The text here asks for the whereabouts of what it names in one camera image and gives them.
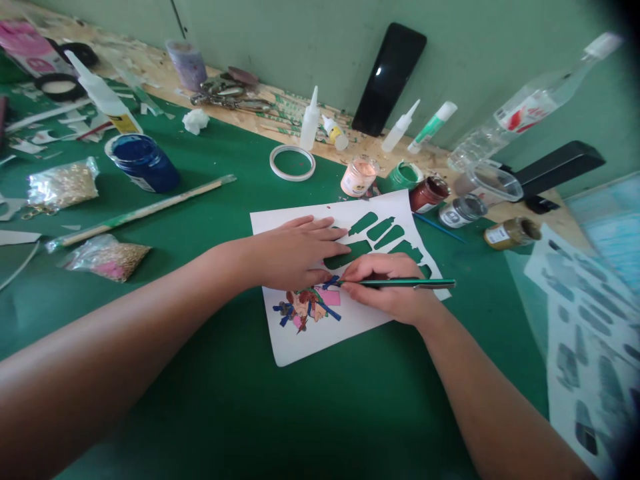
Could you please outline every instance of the glitter bag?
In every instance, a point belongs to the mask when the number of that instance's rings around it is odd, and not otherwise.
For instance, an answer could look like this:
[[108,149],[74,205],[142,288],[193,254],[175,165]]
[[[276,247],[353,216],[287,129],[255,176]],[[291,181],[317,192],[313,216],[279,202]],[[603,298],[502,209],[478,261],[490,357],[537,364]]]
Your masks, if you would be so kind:
[[151,247],[120,243],[108,233],[87,240],[66,256],[61,266],[70,271],[90,271],[116,282],[125,282]]
[[59,210],[96,198],[95,178],[98,173],[93,157],[34,173],[29,176],[31,188],[27,192],[27,203],[32,207],[38,205]]

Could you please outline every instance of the hand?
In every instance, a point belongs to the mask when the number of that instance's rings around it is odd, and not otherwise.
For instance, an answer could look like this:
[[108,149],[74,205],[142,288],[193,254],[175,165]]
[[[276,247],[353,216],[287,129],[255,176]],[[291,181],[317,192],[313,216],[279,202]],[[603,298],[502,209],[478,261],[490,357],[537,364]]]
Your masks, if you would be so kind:
[[342,276],[345,282],[342,290],[357,302],[382,310],[395,320],[415,327],[427,322],[434,313],[446,311],[432,290],[414,290],[408,287],[384,287],[376,290],[352,283],[368,277],[423,279],[425,276],[420,268],[405,253],[370,253],[356,259]]
[[333,217],[314,221],[313,215],[308,215],[229,244],[240,252],[242,268],[248,272],[252,286],[302,290],[331,279],[328,271],[312,269],[314,264],[351,252],[346,245],[335,242],[347,230],[329,228],[332,224]]

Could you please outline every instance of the phone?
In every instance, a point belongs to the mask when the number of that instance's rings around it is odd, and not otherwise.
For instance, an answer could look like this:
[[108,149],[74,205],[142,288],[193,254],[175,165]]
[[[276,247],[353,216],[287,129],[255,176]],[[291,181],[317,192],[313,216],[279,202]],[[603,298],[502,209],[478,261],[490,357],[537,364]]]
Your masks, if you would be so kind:
[[390,24],[351,128],[380,136],[426,44],[422,33],[399,23]]

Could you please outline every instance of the white glue bottle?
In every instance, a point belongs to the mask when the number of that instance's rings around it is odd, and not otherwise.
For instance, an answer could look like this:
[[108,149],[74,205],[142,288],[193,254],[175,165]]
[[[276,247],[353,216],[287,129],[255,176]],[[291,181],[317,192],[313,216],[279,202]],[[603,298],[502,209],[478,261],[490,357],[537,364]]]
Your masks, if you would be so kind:
[[349,146],[349,139],[345,136],[342,129],[338,126],[334,119],[322,116],[325,123],[325,130],[329,136],[329,140],[335,145],[335,149],[342,151]]
[[422,150],[422,147],[429,143],[431,138],[440,130],[440,127],[451,118],[456,110],[458,110],[458,106],[454,102],[444,102],[440,110],[438,110],[425,127],[420,130],[420,133],[418,133],[418,136],[411,142],[410,146],[407,147],[407,150],[413,154]]
[[383,151],[389,153],[398,144],[411,124],[411,116],[413,112],[415,112],[415,109],[418,108],[418,103],[420,103],[420,100],[415,102],[411,110],[402,115],[400,120],[395,123],[391,131],[387,134],[387,138],[382,142]]
[[300,132],[300,148],[311,151],[315,142],[315,134],[318,132],[320,110],[318,109],[318,86],[313,89],[311,103],[305,109],[305,118],[302,120],[302,132]]
[[87,91],[89,98],[98,110],[109,117],[118,132],[123,135],[125,133],[144,133],[127,106],[122,103],[116,92],[109,88],[107,82],[90,72],[73,52],[67,50],[65,54],[80,74],[78,81]]

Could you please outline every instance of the green wall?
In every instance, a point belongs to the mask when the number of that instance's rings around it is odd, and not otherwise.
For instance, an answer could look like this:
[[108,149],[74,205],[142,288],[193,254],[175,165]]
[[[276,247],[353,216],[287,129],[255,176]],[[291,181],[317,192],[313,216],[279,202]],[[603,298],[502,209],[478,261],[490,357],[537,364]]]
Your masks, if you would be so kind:
[[[153,45],[175,36],[170,0],[39,0],[36,3],[128,33]],[[354,113],[388,24],[428,37],[392,125],[421,99],[409,134],[445,100],[458,112],[434,138],[452,148],[528,80],[563,69],[606,30],[620,32],[595,0],[175,0],[185,35],[208,64],[234,65],[270,83]],[[606,166],[560,187],[564,196],[639,169],[637,80],[624,46],[590,73],[576,97],[498,155],[520,169],[571,140],[596,147]]]

